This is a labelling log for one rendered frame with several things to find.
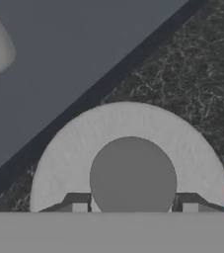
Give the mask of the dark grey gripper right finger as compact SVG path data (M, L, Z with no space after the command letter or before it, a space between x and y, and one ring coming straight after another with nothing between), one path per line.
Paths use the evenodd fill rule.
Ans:
M198 193L176 193L172 212L217 212L224 207L208 202Z

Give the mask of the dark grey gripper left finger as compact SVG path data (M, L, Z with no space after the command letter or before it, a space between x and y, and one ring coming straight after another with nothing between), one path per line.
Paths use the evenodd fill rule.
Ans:
M91 212L92 195L90 193L68 193L61 203L55 204L49 208L41 210L48 211L66 211L66 212Z

